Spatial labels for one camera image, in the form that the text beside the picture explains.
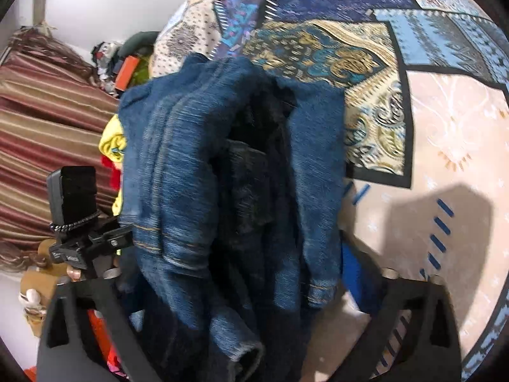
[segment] yellow cloth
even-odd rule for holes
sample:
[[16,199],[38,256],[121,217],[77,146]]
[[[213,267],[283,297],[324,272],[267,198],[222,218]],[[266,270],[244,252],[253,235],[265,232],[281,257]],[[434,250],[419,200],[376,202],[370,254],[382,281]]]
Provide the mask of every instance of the yellow cloth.
[[122,162],[124,155],[114,149],[123,151],[126,148],[127,141],[124,131],[119,121],[118,115],[114,114],[109,120],[105,129],[102,131],[99,141],[99,150],[107,156],[112,162]]
[[115,202],[111,207],[113,215],[119,215],[121,210],[122,210],[122,189],[119,190],[119,194],[116,196]]

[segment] curtain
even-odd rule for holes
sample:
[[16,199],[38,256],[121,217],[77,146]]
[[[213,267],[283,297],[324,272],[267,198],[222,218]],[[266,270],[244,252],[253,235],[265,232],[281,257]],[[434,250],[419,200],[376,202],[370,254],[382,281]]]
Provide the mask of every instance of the curtain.
[[52,237],[46,177],[62,166],[97,171],[97,203],[110,212],[116,192],[98,143],[117,100],[97,86],[92,66],[37,29],[10,40],[0,66],[0,251],[2,242],[35,251]]

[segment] patchwork bedspread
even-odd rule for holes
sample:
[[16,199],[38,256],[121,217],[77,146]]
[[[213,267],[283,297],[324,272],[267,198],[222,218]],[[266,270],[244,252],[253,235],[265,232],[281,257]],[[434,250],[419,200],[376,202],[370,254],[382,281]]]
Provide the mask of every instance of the patchwork bedspread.
[[[156,42],[154,76],[193,51],[346,89],[339,226],[401,276],[445,279],[466,380],[509,316],[504,33],[472,0],[186,0]],[[303,380],[325,380],[368,320],[348,295],[330,306]]]

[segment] denim jacket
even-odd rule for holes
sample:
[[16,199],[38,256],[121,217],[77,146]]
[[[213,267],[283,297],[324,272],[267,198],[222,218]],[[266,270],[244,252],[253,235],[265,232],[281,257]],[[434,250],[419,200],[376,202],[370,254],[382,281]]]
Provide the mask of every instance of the denim jacket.
[[299,380],[345,270],[343,114],[342,89],[243,57],[192,54],[123,95],[121,221],[141,271],[124,290],[164,378]]

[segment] black camera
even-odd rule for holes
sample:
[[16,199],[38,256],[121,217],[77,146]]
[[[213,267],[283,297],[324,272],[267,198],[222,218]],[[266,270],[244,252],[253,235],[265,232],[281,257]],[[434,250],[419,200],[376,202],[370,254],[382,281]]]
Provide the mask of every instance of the black camera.
[[117,250],[132,245],[131,226],[121,227],[117,217],[102,216],[96,203],[93,166],[64,166],[46,180],[51,230],[57,242],[49,248],[54,263],[68,263],[96,278],[111,267]]

